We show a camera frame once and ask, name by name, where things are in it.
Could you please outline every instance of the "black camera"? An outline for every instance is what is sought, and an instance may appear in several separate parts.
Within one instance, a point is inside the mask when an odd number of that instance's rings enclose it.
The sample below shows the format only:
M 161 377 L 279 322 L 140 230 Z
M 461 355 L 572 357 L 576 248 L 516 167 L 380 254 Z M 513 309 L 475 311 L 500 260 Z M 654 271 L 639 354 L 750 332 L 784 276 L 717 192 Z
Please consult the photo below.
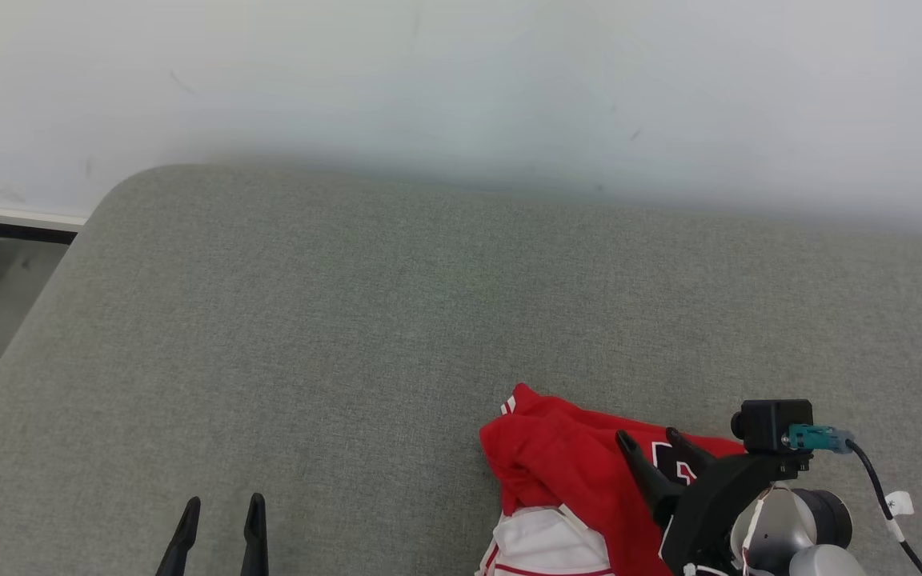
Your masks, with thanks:
M 784 442 L 792 424 L 812 424 L 813 405 L 808 400 L 747 400 L 732 416 L 732 434 L 752 454 L 792 454 Z

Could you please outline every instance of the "couch cushion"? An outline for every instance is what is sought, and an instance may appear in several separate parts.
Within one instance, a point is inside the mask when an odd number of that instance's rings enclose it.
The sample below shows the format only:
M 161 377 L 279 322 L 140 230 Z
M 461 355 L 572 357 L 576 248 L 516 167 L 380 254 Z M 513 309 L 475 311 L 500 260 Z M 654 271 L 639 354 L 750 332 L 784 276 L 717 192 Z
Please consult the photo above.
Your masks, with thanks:
M 477 430 L 516 382 L 728 435 L 744 398 L 852 429 L 922 557 L 922 237 L 215 166 L 118 186 L 0 361 L 0 575 L 461 574 L 499 513 Z M 911 574 L 855 457 L 805 486 Z

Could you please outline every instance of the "black cable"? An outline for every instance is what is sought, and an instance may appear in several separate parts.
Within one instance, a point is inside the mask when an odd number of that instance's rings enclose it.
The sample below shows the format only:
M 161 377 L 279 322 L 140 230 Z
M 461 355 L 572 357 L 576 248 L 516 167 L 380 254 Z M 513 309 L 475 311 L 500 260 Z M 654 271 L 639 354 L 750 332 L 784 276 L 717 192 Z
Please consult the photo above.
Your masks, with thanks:
M 888 507 L 888 501 L 884 496 L 884 488 L 881 488 L 881 480 L 877 477 L 877 471 L 874 470 L 874 464 L 870 463 L 870 458 L 867 457 L 867 453 L 863 452 L 863 448 L 860 448 L 859 444 L 849 440 L 845 441 L 845 446 L 852 448 L 853 452 L 856 452 L 856 456 L 860 457 L 860 462 L 863 463 L 863 467 L 867 468 L 867 475 L 870 477 L 870 483 L 874 485 L 874 493 L 877 494 L 877 503 L 881 505 L 881 511 L 884 513 L 885 520 L 893 520 L 894 514 L 892 514 L 892 508 Z M 908 545 L 906 540 L 899 542 L 903 550 L 906 551 L 906 555 L 912 561 L 912 564 L 916 566 L 916 569 L 919 570 L 922 575 L 922 562 L 920 562 L 920 557 L 916 555 L 915 551 L 912 551 L 912 546 Z

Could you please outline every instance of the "white cloth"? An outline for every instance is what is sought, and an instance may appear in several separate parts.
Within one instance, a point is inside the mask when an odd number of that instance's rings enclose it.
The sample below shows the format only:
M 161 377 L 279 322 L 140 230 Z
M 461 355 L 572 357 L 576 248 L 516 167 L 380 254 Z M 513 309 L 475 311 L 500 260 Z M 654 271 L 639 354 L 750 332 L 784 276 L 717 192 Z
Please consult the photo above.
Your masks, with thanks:
M 501 515 L 475 576 L 611 576 L 603 536 L 554 507 Z

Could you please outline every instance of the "red cloth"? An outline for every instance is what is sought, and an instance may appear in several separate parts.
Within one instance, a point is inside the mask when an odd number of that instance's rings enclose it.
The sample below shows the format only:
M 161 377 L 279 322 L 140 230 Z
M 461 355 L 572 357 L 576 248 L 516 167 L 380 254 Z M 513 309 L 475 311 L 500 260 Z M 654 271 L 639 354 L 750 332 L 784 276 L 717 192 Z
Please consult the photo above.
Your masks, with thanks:
M 615 441 L 618 430 L 628 431 L 658 466 L 658 455 L 663 460 L 670 446 L 665 426 L 582 410 L 562 398 L 539 396 L 523 383 L 501 411 L 504 415 L 484 426 L 479 437 L 500 480 L 505 514 L 526 506 L 566 504 L 603 534 L 615 575 L 670 576 L 656 555 L 661 531 Z M 738 442 L 688 437 L 714 456 L 744 452 Z M 695 478 L 687 464 L 667 463 L 684 482 Z

